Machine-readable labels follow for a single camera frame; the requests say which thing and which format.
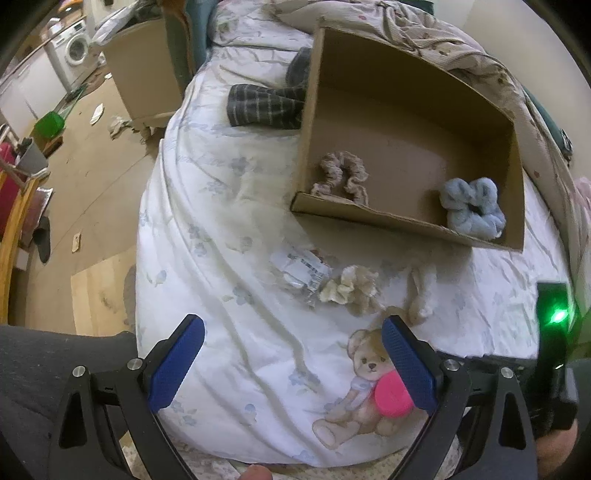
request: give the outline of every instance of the white cloth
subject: white cloth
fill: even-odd
[[[212,20],[212,36],[217,46],[211,61],[168,125],[140,209],[140,355],[188,313],[200,315],[207,332],[161,421],[189,444],[181,453],[192,468],[205,462],[195,449],[245,462],[314,466],[382,458],[411,443],[421,425],[417,416],[391,436],[359,434],[337,451],[322,446],[311,429],[357,375],[349,338],[358,329],[376,329],[382,316],[356,317],[333,303],[310,309],[277,285],[271,254],[287,240],[318,248],[334,267],[367,266],[380,273],[385,304],[402,308],[416,295],[408,287],[410,272],[433,264],[437,308],[413,327],[420,339],[457,355],[533,356],[535,284],[569,279],[558,230],[528,177],[523,254],[292,215],[299,132],[230,127],[225,106],[235,83],[283,86],[291,59],[311,38],[273,20],[260,2],[227,0]],[[208,458],[213,467],[205,479],[215,478],[212,472],[223,463]],[[400,458],[289,472],[300,479],[386,478]],[[202,475],[200,468],[194,471]]]

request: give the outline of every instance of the wooden floor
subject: wooden floor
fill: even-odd
[[[105,113],[91,125],[90,117],[100,103]],[[132,264],[129,249],[137,237],[139,202],[154,168],[159,138],[144,142],[139,132],[126,129],[111,140],[108,126],[114,115],[129,118],[110,79],[81,98],[66,119],[64,143],[48,159],[51,176],[44,185],[54,189],[47,209],[51,257],[42,264],[33,245],[28,271],[14,271],[8,315],[13,325],[91,335],[131,328],[125,324],[128,315],[122,294],[118,297],[115,290],[122,288],[120,276],[125,278],[128,273],[122,270]],[[78,232],[82,233],[80,250],[72,253],[72,239]],[[119,259],[97,267],[100,274],[91,270],[86,278],[70,281],[113,256]],[[79,292],[85,289],[87,300],[81,300],[84,294]],[[105,293],[103,303],[95,296],[101,291]],[[104,326],[98,325],[99,312],[105,315]]]
[[[135,330],[135,247],[70,279],[78,335],[115,335]]]

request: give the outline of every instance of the green led light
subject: green led light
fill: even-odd
[[[550,323],[560,323],[569,316],[568,310],[556,310],[550,318]]]

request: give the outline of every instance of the paper scrap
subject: paper scrap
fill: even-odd
[[[97,105],[95,108],[95,113],[92,114],[92,118],[90,119],[90,124],[94,125],[99,121],[99,118],[103,116],[103,112],[105,111],[105,106],[101,103]]]
[[[131,127],[131,120],[124,120],[119,115],[111,117],[111,124],[109,125],[109,135],[114,139],[119,133],[127,127]]]
[[[80,236],[82,235],[82,232],[78,232],[77,234],[74,235],[74,238],[72,239],[72,253],[76,253],[79,249],[80,249]]]

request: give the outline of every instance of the beige blanket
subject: beige blanket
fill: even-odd
[[[319,25],[333,27],[413,53],[454,74],[512,118],[524,169],[554,216],[569,256],[574,298],[582,316],[587,313],[591,250],[584,201],[541,115],[500,61],[458,28],[398,2],[275,0],[273,10],[307,33]]]

